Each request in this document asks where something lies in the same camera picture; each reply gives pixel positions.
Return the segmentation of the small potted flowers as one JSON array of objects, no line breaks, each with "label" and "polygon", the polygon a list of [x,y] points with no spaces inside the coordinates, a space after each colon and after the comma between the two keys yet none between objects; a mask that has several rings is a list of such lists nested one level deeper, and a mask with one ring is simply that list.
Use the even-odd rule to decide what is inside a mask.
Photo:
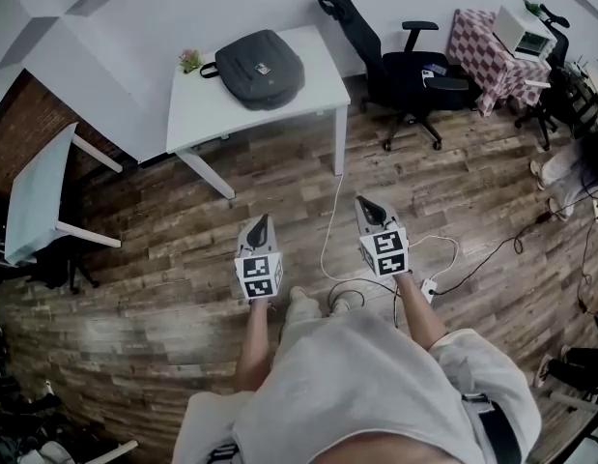
[{"label": "small potted flowers", "polygon": [[181,53],[179,61],[180,67],[185,74],[192,73],[204,65],[202,56],[196,49],[185,49]]}]

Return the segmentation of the white table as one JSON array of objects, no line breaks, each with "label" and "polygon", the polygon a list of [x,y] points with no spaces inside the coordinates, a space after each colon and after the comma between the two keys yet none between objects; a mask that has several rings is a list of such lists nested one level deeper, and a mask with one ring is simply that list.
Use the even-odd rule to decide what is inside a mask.
[{"label": "white table", "polygon": [[62,188],[72,146],[120,173],[123,166],[75,133],[75,124],[64,128],[47,143],[14,178],[5,238],[5,259],[15,266],[53,241],[72,236],[106,247],[121,241],[59,219]]},{"label": "white table", "polygon": [[350,96],[319,30],[314,25],[284,30],[279,36],[304,65],[305,84],[288,104],[270,111],[251,111],[218,78],[176,70],[167,127],[166,152],[177,155],[223,197],[234,190],[196,153],[205,142],[249,128],[309,113],[334,112],[333,173],[344,173]]}]

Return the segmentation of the person's left forearm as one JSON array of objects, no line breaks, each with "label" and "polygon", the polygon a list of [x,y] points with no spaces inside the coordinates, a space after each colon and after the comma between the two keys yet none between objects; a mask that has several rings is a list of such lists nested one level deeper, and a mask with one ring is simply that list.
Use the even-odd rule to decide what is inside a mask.
[{"label": "person's left forearm", "polygon": [[256,392],[271,372],[271,345],[268,326],[269,302],[251,303],[241,352],[235,369],[235,391]]}]

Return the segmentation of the person's white shirt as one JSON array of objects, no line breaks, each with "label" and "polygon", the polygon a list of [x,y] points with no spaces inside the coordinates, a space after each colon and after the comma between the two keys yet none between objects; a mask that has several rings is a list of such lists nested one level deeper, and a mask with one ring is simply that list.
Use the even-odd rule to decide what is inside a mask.
[{"label": "person's white shirt", "polygon": [[372,432],[412,438],[463,464],[493,464],[468,394],[499,406],[528,456],[541,417],[525,375],[496,346],[462,329],[426,351],[356,309],[299,339],[257,391],[193,395],[172,464],[309,464]]}]

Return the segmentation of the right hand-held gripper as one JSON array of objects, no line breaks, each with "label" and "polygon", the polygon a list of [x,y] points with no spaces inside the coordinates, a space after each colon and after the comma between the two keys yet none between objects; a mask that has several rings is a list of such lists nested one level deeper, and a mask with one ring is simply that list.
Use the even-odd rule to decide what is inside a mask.
[{"label": "right hand-held gripper", "polygon": [[355,199],[360,251],[376,277],[396,276],[409,270],[409,241],[394,208],[359,195]]}]

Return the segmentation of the dark grey backpack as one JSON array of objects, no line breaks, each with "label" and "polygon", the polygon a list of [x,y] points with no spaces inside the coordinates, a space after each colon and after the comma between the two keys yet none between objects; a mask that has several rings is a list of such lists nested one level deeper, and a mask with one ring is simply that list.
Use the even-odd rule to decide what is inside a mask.
[{"label": "dark grey backpack", "polygon": [[[264,63],[266,75],[254,67]],[[200,68],[206,79],[218,77],[229,93],[249,110],[274,110],[289,103],[303,88],[304,65],[274,31],[260,30],[219,49]]]}]

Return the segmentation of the red white checkered tablecloth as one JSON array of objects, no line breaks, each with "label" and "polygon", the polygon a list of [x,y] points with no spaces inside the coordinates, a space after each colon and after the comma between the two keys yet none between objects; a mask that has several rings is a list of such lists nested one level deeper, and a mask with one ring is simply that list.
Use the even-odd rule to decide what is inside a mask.
[{"label": "red white checkered tablecloth", "polygon": [[552,70],[545,59],[532,62],[514,57],[492,32],[493,12],[458,9],[452,21],[448,57],[461,65],[481,89],[476,106],[484,117],[499,101],[513,98],[534,106]]}]

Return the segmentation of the white microwave oven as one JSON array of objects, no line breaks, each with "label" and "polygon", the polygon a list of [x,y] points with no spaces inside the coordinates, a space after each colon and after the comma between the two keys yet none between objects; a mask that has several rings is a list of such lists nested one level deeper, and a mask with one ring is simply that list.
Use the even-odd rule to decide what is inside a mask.
[{"label": "white microwave oven", "polygon": [[526,8],[510,10],[501,6],[492,25],[492,32],[516,59],[540,62],[556,45],[555,35]]}]

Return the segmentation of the person's right forearm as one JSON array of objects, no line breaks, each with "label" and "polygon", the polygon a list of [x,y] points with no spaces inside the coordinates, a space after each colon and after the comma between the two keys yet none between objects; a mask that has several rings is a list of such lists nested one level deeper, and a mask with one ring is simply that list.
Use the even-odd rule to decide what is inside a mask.
[{"label": "person's right forearm", "polygon": [[410,273],[398,274],[393,278],[402,299],[411,338],[429,351],[447,334],[444,323],[419,290]]}]

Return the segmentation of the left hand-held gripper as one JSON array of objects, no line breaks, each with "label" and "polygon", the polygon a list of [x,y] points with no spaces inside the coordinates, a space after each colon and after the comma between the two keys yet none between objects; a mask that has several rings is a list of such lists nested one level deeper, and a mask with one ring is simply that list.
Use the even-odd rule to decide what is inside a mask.
[{"label": "left hand-held gripper", "polygon": [[238,237],[237,254],[236,275],[243,298],[250,304],[256,299],[275,298],[283,278],[283,266],[269,214],[255,217],[246,224]]}]

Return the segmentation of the person's light trousers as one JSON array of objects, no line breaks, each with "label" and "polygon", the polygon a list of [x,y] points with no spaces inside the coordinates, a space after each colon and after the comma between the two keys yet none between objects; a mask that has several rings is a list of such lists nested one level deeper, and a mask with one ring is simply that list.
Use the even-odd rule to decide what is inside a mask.
[{"label": "person's light trousers", "polygon": [[363,307],[363,300],[358,297],[342,296],[333,301],[328,315],[325,315],[316,299],[309,297],[301,287],[292,287],[290,290],[290,305],[286,313],[274,361],[277,362],[303,336],[311,334],[333,317],[341,316],[361,307]]}]

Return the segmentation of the black office chair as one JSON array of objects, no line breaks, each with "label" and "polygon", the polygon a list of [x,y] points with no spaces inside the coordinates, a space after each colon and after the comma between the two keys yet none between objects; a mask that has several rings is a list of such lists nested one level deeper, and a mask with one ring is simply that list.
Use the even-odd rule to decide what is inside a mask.
[{"label": "black office chair", "polygon": [[46,288],[52,290],[68,284],[73,295],[79,293],[75,285],[75,274],[77,271],[93,287],[98,288],[100,283],[93,279],[88,272],[81,252],[45,252],[37,257],[37,262],[24,266],[20,270],[23,276],[27,276],[28,282],[36,281],[42,283]]},{"label": "black office chair", "polygon": [[[439,26],[432,21],[404,21],[402,29],[409,33],[404,49],[384,53],[379,36],[352,0],[318,0],[318,4],[340,25],[365,66],[367,95],[361,99],[359,109],[365,111],[369,104],[376,104],[393,111],[389,118],[394,123],[383,148],[388,152],[391,150],[395,133],[410,117],[411,124],[422,125],[434,137],[433,149],[439,151],[442,138],[430,123],[429,115],[433,111],[462,108],[469,90],[468,82],[450,71],[444,54],[414,49],[422,31],[437,31]],[[447,75],[423,78],[421,71],[428,64],[447,67]]]},{"label": "black office chair", "polygon": [[574,74],[565,68],[569,40],[556,26],[568,29],[569,21],[549,11],[544,4],[540,4],[538,9],[545,16],[541,21],[556,37],[556,45],[547,57],[551,67],[550,87],[542,90],[538,103],[529,107],[527,113],[514,122],[514,126],[519,129],[524,122],[536,119],[545,139],[542,148],[544,151],[549,151],[551,143],[548,128],[551,128],[551,132],[556,132],[558,129],[554,120],[566,125],[574,139],[579,139],[591,132],[592,126],[598,119],[598,111],[587,119],[584,117],[592,108],[598,108],[598,94],[591,93],[589,86],[577,82]]}]

